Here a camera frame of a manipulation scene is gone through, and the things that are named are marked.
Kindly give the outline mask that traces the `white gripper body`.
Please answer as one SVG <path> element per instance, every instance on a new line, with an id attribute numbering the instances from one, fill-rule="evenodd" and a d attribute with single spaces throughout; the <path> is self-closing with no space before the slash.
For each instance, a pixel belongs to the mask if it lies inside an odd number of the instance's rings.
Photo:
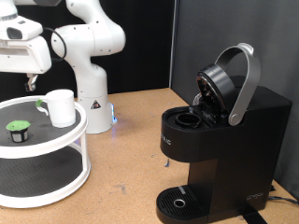
<path id="1" fill-rule="evenodd" d="M 50 67 L 48 44 L 41 36 L 27 41 L 3 41 L 1 43 L 1 72 L 44 74 Z"/>

